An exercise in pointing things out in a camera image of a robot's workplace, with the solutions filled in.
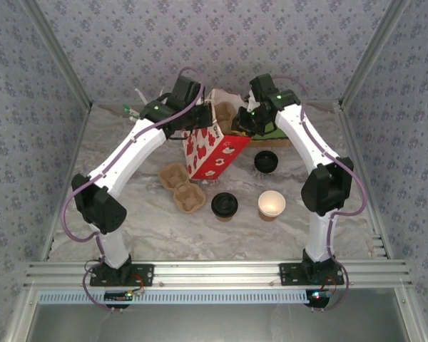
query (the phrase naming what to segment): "brown cardboard egg tray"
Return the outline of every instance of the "brown cardboard egg tray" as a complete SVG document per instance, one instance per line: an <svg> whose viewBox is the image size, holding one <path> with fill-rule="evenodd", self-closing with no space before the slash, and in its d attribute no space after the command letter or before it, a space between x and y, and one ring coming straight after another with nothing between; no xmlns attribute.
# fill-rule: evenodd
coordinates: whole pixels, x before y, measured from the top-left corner
<svg viewBox="0 0 428 342"><path fill-rule="evenodd" d="M165 189L173 191L173 201L179 210L192 214L206 203L206 195L201 188L189 182L188 172L180 162L165 166L158 179Z"/></svg>

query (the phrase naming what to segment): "paper cup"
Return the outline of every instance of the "paper cup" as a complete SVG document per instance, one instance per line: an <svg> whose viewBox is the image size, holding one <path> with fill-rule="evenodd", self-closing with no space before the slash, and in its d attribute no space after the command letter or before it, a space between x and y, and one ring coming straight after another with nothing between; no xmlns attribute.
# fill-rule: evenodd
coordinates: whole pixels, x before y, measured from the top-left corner
<svg viewBox="0 0 428 342"><path fill-rule="evenodd" d="M264 221L273 221L285 209L285 198L277 191L265 191L258 198L258 214Z"/></svg>

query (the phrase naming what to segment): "metal bracket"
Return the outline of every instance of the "metal bracket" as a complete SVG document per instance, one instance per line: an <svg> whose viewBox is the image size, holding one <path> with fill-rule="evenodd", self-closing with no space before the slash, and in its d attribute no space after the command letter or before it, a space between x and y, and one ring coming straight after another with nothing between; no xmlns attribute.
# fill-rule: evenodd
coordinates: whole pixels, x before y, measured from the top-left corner
<svg viewBox="0 0 428 342"><path fill-rule="evenodd" d="M279 264L279 275L280 284L282 286L301 286L301 285L320 285L323 283L314 280L309 280L302 264L299 263L285 263ZM327 269L324 276L327 277L326 285L343 285L344 277L342 276L342 270L338 265L335 265L331 269Z"/></svg>
<svg viewBox="0 0 428 342"><path fill-rule="evenodd" d="M154 277L154 265L152 264L130 264L127 268L127 274L124 279L117 275L117 270L112 269L107 264L102 264L92 271L91 286L121 286L137 287L141 286L143 280L144 286L152 286Z"/></svg>

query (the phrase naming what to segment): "wall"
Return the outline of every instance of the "wall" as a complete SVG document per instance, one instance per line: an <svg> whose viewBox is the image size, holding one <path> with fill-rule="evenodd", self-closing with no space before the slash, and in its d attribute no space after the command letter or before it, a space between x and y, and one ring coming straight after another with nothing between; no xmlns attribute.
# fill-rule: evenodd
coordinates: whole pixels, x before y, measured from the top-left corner
<svg viewBox="0 0 428 342"><path fill-rule="evenodd" d="M48 234L84 114L17 0L0 1L0 341Z"/></svg>
<svg viewBox="0 0 428 342"><path fill-rule="evenodd" d="M428 0L412 2L349 109L394 256L428 318Z"/></svg>
<svg viewBox="0 0 428 342"><path fill-rule="evenodd" d="M169 90L183 66L238 92L257 74L339 98L389 0L37 0L91 100Z"/></svg>

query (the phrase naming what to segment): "black coffee cup lid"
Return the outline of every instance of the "black coffee cup lid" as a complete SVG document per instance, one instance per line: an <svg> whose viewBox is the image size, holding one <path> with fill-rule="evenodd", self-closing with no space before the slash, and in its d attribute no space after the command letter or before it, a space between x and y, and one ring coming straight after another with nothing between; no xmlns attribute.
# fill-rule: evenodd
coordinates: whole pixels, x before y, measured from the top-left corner
<svg viewBox="0 0 428 342"><path fill-rule="evenodd" d="M214 196L211 202L211 209L215 216L227 219L236 214L238 210L238 200L229 192L221 192Z"/></svg>
<svg viewBox="0 0 428 342"><path fill-rule="evenodd" d="M262 173L271 173L276 170L279 159L271 151L259 152L254 158L255 168Z"/></svg>

